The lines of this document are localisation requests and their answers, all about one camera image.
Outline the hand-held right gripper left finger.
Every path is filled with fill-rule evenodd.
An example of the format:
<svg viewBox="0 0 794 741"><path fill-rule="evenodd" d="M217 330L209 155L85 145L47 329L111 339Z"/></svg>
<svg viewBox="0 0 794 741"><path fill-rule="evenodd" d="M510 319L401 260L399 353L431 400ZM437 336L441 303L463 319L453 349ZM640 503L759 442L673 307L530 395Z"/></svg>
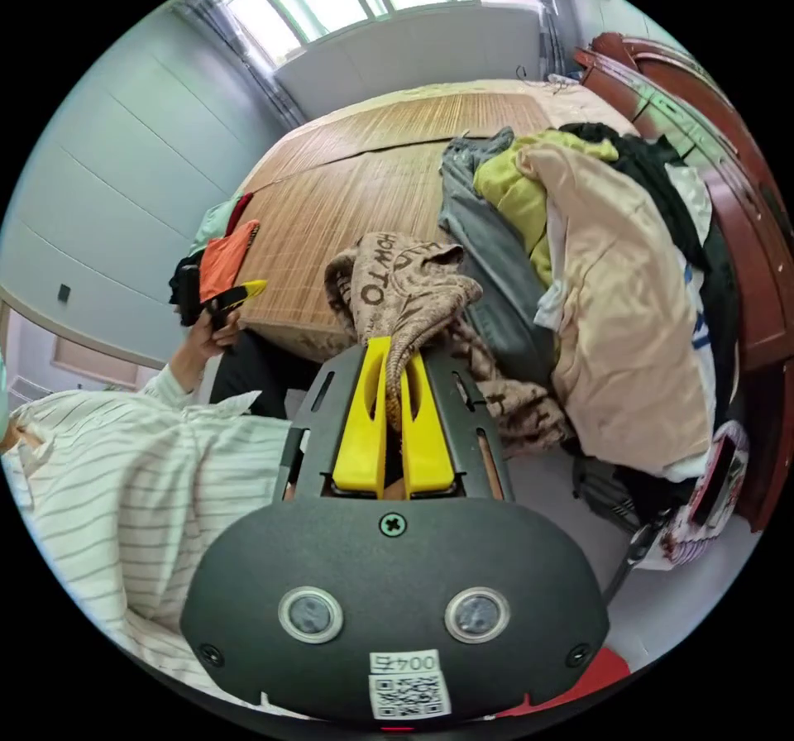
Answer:
<svg viewBox="0 0 794 741"><path fill-rule="evenodd" d="M385 361L391 340L373 337L364 349L332 471L342 493L381 498L385 488L388 420Z"/></svg>

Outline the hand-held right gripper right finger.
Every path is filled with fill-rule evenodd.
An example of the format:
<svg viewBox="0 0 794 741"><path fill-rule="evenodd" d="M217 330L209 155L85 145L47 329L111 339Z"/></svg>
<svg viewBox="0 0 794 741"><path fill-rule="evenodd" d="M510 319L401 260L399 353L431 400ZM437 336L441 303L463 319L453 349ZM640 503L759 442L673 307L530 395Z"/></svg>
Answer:
<svg viewBox="0 0 794 741"><path fill-rule="evenodd" d="M455 472L421 354L409 358L399 387L405 494L408 498L447 495L454 488Z"/></svg>

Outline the person's left hand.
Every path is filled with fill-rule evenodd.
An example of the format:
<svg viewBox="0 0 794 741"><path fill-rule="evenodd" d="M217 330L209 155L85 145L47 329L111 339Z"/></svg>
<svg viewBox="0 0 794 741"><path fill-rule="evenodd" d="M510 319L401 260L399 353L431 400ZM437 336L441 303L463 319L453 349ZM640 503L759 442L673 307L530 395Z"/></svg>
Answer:
<svg viewBox="0 0 794 741"><path fill-rule="evenodd" d="M232 310L226 317L224 324L216 328L213 315L203 310L197 322L190 328L184 348L195 358L206 362L210 357L222 355L227 349L233 348L240 337L242 327L240 312Z"/></svg>

